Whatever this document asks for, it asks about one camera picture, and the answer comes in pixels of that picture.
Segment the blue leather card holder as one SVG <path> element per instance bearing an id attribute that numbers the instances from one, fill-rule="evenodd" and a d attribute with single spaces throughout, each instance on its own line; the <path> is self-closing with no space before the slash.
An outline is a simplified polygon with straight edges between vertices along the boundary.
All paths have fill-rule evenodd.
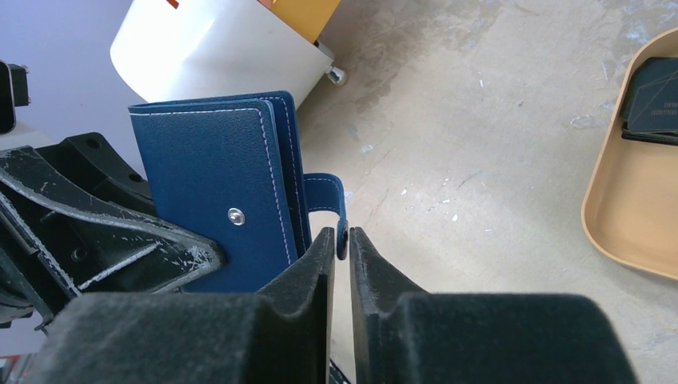
<path id="1" fill-rule="evenodd" d="M 338 216 L 338 176 L 303 170 L 293 95 L 285 90 L 133 105 L 138 149 L 159 218 L 214 240 L 225 265 L 184 285 L 190 293 L 249 293 L 310 248 L 309 216 Z"/>

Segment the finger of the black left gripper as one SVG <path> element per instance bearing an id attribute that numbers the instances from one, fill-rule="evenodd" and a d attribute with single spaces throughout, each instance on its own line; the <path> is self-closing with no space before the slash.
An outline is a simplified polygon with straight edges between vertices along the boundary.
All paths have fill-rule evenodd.
<path id="1" fill-rule="evenodd" d="M 213 240 L 106 202 L 33 147 L 1 153 L 1 324 L 93 292 L 172 292 L 225 265 Z"/>
<path id="2" fill-rule="evenodd" d="M 149 183 L 98 132 L 70 136 L 37 152 L 94 197 L 143 214 L 156 214 Z"/>

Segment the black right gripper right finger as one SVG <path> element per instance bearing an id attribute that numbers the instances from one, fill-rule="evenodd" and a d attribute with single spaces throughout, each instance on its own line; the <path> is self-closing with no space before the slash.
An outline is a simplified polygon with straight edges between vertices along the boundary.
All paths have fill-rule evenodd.
<path id="1" fill-rule="evenodd" d="M 611 322 L 573 294 L 433 294 L 349 232 L 359 383 L 634 383 Z"/>

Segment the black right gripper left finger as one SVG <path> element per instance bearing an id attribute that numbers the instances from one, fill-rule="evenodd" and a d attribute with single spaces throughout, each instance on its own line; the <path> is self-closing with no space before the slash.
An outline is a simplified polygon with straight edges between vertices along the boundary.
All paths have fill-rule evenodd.
<path id="1" fill-rule="evenodd" d="M 252 294 L 97 293 L 55 319 L 28 383 L 326 383 L 335 234 Z"/>

